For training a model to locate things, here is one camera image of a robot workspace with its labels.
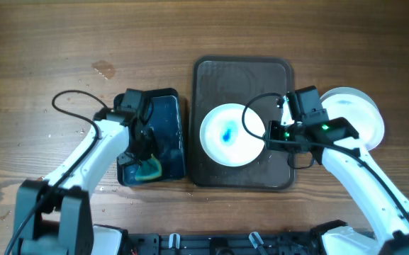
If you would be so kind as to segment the green yellow sponge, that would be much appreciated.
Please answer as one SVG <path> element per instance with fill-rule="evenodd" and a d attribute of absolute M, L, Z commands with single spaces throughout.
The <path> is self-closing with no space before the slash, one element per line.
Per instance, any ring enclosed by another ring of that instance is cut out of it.
<path fill-rule="evenodd" d="M 136 181 L 152 181 L 162 176 L 162 165 L 160 161 L 151 154 L 150 158 L 141 161 L 135 172 Z"/>

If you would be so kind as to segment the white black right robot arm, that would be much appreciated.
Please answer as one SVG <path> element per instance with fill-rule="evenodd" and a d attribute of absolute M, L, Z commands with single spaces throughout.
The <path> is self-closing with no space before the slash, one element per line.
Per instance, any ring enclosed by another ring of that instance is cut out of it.
<path fill-rule="evenodd" d="M 313 125 L 269 122 L 268 149 L 310 152 L 347 190 L 371 225 L 374 237 L 341 222 L 313 229 L 322 254 L 409 254 L 409 200 L 371 157 L 345 118 Z"/>

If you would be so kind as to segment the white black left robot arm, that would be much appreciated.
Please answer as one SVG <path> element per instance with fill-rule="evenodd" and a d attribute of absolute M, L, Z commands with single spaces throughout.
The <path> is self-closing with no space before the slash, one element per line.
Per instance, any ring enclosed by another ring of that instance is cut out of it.
<path fill-rule="evenodd" d="M 18 188 L 13 236 L 6 254 L 130 254 L 126 230 L 95 225 L 90 198 L 119 156 L 159 168 L 152 129 L 136 113 L 102 108 L 68 158 L 42 181 Z"/>

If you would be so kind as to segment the black water basin tray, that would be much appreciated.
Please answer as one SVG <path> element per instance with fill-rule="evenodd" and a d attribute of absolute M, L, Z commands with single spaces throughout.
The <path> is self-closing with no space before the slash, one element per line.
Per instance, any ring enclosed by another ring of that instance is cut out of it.
<path fill-rule="evenodd" d="M 175 89 L 158 89 L 146 91 L 154 104 L 154 111 L 149 122 L 143 125 L 132 113 L 128 113 L 129 127 L 152 128 L 154 131 L 159 154 L 157 158 L 162 165 L 162 176 L 152 181 L 136 181 L 135 172 L 138 165 L 119 166 L 117 179 L 122 186 L 136 186 L 156 181 L 171 181 L 182 179 L 186 174 L 185 145 L 182 132 L 181 111 L 179 96 Z M 117 95 L 113 100 L 113 108 L 122 99 L 124 93 Z"/>

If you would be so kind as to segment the dark brown serving tray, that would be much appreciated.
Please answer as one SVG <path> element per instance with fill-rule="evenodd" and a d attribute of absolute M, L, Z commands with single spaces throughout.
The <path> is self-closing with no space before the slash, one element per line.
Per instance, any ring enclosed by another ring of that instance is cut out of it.
<path fill-rule="evenodd" d="M 244 166 L 223 166 L 203 150 L 199 129 L 205 116 L 225 103 L 245 105 L 255 96 L 284 95 L 293 89 L 293 69 L 275 57 L 205 56 L 194 65 L 189 110 L 187 170 L 197 186 L 279 192 L 291 187 L 296 172 L 285 152 L 263 149 Z"/>

